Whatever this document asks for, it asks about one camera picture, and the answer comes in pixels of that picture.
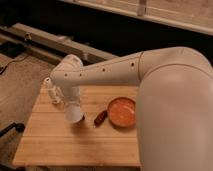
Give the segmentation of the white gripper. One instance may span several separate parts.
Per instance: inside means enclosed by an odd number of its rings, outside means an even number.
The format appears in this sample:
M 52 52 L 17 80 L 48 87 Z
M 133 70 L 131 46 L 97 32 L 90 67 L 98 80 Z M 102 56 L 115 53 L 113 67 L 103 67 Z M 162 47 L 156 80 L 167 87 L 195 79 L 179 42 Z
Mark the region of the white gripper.
M 79 105 L 80 104 L 80 89 L 78 87 L 62 87 L 61 92 L 63 100 L 66 105 Z

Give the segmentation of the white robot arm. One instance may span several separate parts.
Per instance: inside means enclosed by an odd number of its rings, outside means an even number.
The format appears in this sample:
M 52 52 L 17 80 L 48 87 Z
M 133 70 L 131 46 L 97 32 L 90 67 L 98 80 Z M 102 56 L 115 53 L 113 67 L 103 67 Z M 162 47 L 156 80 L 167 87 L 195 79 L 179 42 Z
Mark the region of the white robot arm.
M 213 65 L 188 47 L 147 50 L 89 66 L 65 57 L 51 79 L 65 97 L 81 85 L 134 85 L 143 171 L 213 171 Z

